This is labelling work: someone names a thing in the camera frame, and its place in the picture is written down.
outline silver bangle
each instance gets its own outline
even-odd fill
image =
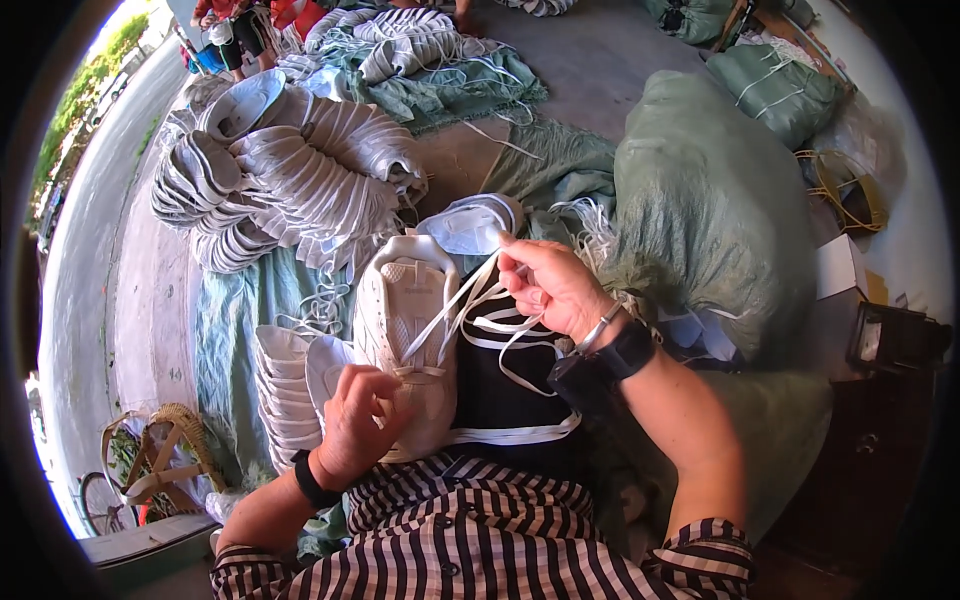
[[[593,329],[590,330],[590,333],[587,334],[587,337],[584,338],[584,341],[580,344],[577,344],[577,347],[573,349],[576,354],[583,354],[587,351],[587,348],[590,347],[590,344],[596,341],[600,337],[600,333],[607,328],[607,325],[610,324],[610,321],[613,320],[613,317],[616,315],[617,311],[620,310],[620,302],[614,301],[613,306],[607,314],[603,317],[600,317],[600,323],[598,323]]]

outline street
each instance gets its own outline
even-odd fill
[[[113,363],[108,279],[120,255],[145,137],[188,75],[172,37],[131,78],[84,153],[51,244],[38,364],[61,506],[69,502],[67,494],[77,493],[77,478],[101,470],[100,433],[119,415],[108,374]]]

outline smartwatch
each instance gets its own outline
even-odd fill
[[[613,341],[593,353],[593,358],[615,381],[622,381],[650,362],[655,351],[650,330],[639,321],[629,321]]]
[[[294,464],[294,474],[297,475],[297,485],[300,487],[300,491],[303,492],[306,499],[310,501],[310,506],[318,511],[336,506],[343,498],[343,494],[324,490],[324,488],[317,483],[316,478],[313,476],[313,471],[310,470],[310,464],[306,460],[308,456],[310,456],[310,450],[297,450],[297,453],[294,454],[291,459],[291,462]]]

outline black and white stripes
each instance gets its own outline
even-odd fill
[[[587,491],[477,458],[380,464],[349,491],[351,546],[294,576],[232,546],[217,597],[744,598],[750,545],[723,519],[687,525],[637,566],[590,521]]]

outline right hand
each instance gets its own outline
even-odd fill
[[[563,244],[517,240],[500,233],[501,253],[496,261],[500,284],[516,300],[521,315],[543,313],[547,328],[568,335],[580,344],[607,314],[615,300],[606,292],[587,265]],[[520,265],[530,270],[520,276]]]

